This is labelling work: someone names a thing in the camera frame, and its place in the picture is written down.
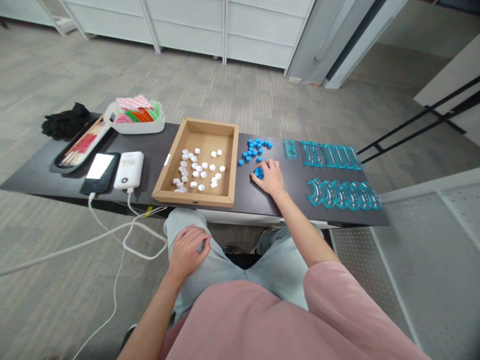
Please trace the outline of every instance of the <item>smartphone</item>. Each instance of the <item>smartphone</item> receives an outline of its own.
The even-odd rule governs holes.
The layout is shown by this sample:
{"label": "smartphone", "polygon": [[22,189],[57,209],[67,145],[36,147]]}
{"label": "smartphone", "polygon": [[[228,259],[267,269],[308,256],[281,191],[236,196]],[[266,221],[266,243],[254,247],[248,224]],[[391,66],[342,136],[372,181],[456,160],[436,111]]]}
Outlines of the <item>smartphone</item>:
{"label": "smartphone", "polygon": [[80,188],[80,193],[106,192],[112,183],[119,161],[120,153],[118,152],[96,154]]}

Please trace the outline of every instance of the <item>gray carpet floor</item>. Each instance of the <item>gray carpet floor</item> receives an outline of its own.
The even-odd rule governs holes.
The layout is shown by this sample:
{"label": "gray carpet floor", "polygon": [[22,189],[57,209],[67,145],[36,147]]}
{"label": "gray carpet floor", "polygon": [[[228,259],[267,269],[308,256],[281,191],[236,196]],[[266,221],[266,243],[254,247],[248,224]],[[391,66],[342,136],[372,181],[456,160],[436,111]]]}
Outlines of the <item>gray carpet floor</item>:
{"label": "gray carpet floor", "polygon": [[[62,38],[52,29],[9,22],[0,28],[0,181],[49,139],[43,116],[75,102],[103,112],[116,97],[144,94],[163,105],[168,122],[183,116],[229,122],[240,131],[358,149],[422,108],[409,87],[348,80],[339,90],[286,81],[279,70],[97,37]],[[426,117],[393,140],[429,124]],[[447,125],[369,162],[365,172],[380,193],[480,166],[479,148]],[[0,268],[11,267],[97,236],[102,229],[86,208],[23,194],[0,193]],[[113,228],[131,217],[98,211]],[[163,221],[143,222],[162,233]],[[210,225],[224,246],[252,249],[262,228]],[[131,246],[147,254],[160,244],[134,232]],[[113,282],[121,247],[111,239],[0,278],[0,357],[71,359],[113,311]],[[125,255],[112,321],[79,359],[113,359],[168,268],[167,256],[146,261]]]}

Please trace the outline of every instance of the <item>black metal frame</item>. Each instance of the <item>black metal frame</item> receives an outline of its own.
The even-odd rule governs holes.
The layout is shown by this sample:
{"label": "black metal frame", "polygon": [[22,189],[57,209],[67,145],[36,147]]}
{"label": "black metal frame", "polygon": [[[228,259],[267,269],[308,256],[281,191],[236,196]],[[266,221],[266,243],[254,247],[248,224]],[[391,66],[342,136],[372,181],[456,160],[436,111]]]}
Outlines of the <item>black metal frame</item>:
{"label": "black metal frame", "polygon": [[[407,142],[408,140],[411,140],[413,138],[416,138],[418,135],[420,134],[423,134],[424,132],[430,130],[430,129],[433,129],[435,127],[437,127],[438,125],[450,120],[451,118],[457,116],[458,114],[461,114],[463,113],[464,111],[474,107],[475,105],[479,104],[480,103],[480,96],[478,96],[477,98],[474,99],[474,101],[464,101],[462,104],[460,104],[459,106],[455,107],[454,109],[452,109],[451,111],[447,112],[446,114],[444,115],[441,115],[439,114],[437,111],[435,111],[436,108],[438,108],[440,105],[443,105],[445,104],[447,101],[453,99],[454,97],[456,97],[457,95],[463,93],[465,90],[471,88],[472,86],[476,85],[480,83],[480,76],[477,76],[475,79],[473,79],[472,81],[470,81],[469,83],[465,84],[464,86],[462,86],[461,88],[459,88],[458,90],[452,92],[450,95],[444,97],[442,100],[436,102],[435,104],[433,104],[432,106],[425,106],[425,110],[423,110],[421,113],[419,113],[418,115],[415,115],[414,117],[412,117],[410,120],[407,120],[405,121],[403,124],[401,124],[400,126],[396,127],[395,129],[393,129],[392,131],[390,131],[389,133],[385,134],[384,136],[380,137],[379,139],[375,140],[374,142],[372,142],[370,145],[364,147],[362,150],[360,150],[358,152],[358,154],[361,154],[363,153],[364,151],[370,149],[370,148],[375,148],[378,150],[378,153],[376,153],[375,155],[372,155],[370,156],[369,158],[367,158],[366,160],[363,160],[362,161],[362,164],[365,164],[367,162],[369,162],[370,160],[373,160],[377,157],[379,157],[380,155],[382,154],[385,154],[386,152],[396,148],[397,146],[400,146],[402,145],[403,143]],[[421,117],[425,116],[426,114],[434,114],[437,116],[437,120],[433,123],[431,123],[430,125],[428,126],[425,126],[424,128],[414,132],[413,134],[405,137],[404,139],[394,143],[393,145],[387,147],[387,148],[383,148],[382,146],[380,146],[380,142],[389,138],[391,135],[399,132],[401,129],[405,128],[406,126],[412,124],[413,122],[417,121],[418,119],[420,119]]]}

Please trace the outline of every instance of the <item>cardboard tray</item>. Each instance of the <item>cardboard tray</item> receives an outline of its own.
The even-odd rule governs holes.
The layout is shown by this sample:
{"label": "cardboard tray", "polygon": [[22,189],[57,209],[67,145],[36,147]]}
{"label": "cardboard tray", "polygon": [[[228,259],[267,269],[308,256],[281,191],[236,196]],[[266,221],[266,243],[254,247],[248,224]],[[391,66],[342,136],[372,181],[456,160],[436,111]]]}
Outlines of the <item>cardboard tray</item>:
{"label": "cardboard tray", "polygon": [[[153,189],[152,198],[162,203],[233,207],[239,132],[238,125],[184,117]],[[216,170],[210,171],[207,168],[204,170],[207,173],[205,179],[194,178],[192,162],[187,160],[188,186],[186,188],[188,191],[174,192],[177,187],[173,185],[173,179],[181,178],[179,167],[182,161],[182,150],[188,149],[193,153],[195,148],[200,149],[200,154],[196,155],[197,163],[199,165],[203,162],[207,162],[208,165],[215,164]],[[222,155],[212,157],[211,152],[216,152],[218,149],[222,150]],[[222,165],[226,168],[225,172],[221,174],[218,187],[212,189],[211,179],[220,172],[219,167]],[[192,181],[205,185],[205,190],[190,188]]]}

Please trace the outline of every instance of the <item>hand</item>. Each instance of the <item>hand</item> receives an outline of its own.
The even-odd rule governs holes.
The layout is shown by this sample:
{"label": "hand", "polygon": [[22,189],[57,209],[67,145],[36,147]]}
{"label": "hand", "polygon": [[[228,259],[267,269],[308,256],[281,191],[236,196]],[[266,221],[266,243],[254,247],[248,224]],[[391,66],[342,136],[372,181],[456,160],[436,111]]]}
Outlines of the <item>hand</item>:
{"label": "hand", "polygon": [[[211,236],[205,233],[205,229],[190,225],[181,230],[173,242],[170,255],[168,273],[182,284],[185,279],[198,269],[210,252]],[[205,240],[201,252],[198,252],[200,244]]]}
{"label": "hand", "polygon": [[250,174],[251,179],[267,194],[272,197],[285,192],[284,178],[280,171],[280,163],[273,159],[262,161],[259,166],[263,169],[263,180],[260,180],[253,172]]}

